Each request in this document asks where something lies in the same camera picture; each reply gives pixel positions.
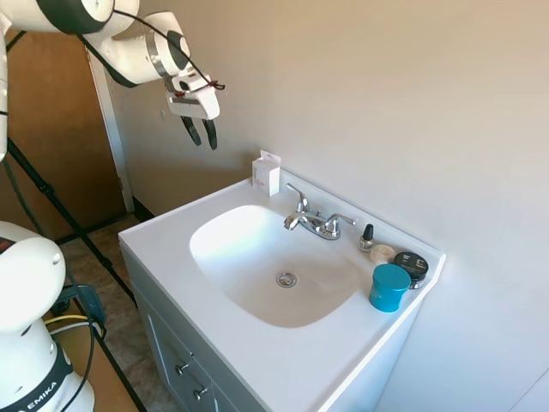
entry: faucet handle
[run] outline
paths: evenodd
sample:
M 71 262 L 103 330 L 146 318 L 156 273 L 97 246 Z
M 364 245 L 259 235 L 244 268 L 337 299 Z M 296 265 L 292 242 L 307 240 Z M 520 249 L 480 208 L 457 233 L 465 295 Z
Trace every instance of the faucet handle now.
M 340 219 L 348 223 L 349 225 L 356 225 L 357 221 L 351 219 L 350 217 L 341 215 L 339 213 L 334 213 L 331 215 L 326 223 L 324 224 L 324 230 L 329 233 L 339 233 L 340 232 Z
M 309 200 L 307 200 L 307 196 L 290 183 L 286 183 L 286 187 L 292 191 L 296 191 L 299 194 L 299 203 L 295 211 L 298 213 L 310 212 L 311 208 L 309 207 Z

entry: chrome faucet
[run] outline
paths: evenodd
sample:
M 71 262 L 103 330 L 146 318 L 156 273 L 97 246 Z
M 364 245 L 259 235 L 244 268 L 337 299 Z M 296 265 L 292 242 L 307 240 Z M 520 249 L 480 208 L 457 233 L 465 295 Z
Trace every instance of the chrome faucet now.
M 296 213 L 292 213 L 284 220 L 284 227 L 293 230 L 298 224 L 303 226 L 309 232 L 313 232 L 326 240 L 337 240 L 341 236 L 340 219 L 349 225 L 356 225 L 356 221 L 339 213 L 334 213 L 329 218 L 325 218 L 319 211 L 311 211 L 309 201 L 302 191 L 299 191 L 289 183 L 288 189 L 296 191 L 299 194 L 299 203 Z

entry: white box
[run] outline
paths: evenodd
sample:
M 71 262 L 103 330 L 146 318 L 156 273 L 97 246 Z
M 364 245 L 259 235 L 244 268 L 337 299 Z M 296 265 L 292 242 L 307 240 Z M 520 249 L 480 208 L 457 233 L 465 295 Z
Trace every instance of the white box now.
M 261 157 L 251 162 L 252 182 L 269 196 L 279 191 L 281 182 L 281 158 L 261 150 Z

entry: door frame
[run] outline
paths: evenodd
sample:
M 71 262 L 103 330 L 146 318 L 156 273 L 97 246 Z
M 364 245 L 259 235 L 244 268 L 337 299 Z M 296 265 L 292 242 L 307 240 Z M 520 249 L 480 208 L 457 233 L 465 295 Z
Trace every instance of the door frame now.
M 124 199 L 124 206 L 126 207 L 126 211 L 128 213 L 132 213 L 135 207 L 133 194 L 131 192 L 130 177 L 128 175 L 126 160 L 124 158 L 122 140 L 120 139 L 117 120 L 114 116 L 114 107 L 112 106 L 111 94 L 109 93 L 109 85 L 107 82 L 105 69 L 103 68 L 103 64 L 89 51 L 87 51 L 87 60 L 89 62 L 90 70 L 92 71 L 95 91 L 100 103 L 103 121 L 105 122 L 106 135 L 109 139 L 109 145 L 111 146 L 112 158 L 114 159 L 114 166 L 116 167 L 118 181 L 120 182 L 120 190 L 122 192 L 122 198 Z

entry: blue object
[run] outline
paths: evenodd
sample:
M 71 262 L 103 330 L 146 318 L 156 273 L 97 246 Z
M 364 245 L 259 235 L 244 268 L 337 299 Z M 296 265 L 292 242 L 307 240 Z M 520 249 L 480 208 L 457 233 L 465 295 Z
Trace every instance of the blue object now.
M 395 264 L 380 264 L 374 269 L 374 283 L 370 302 L 382 312 L 395 312 L 401 305 L 402 295 L 410 288 L 410 275 Z

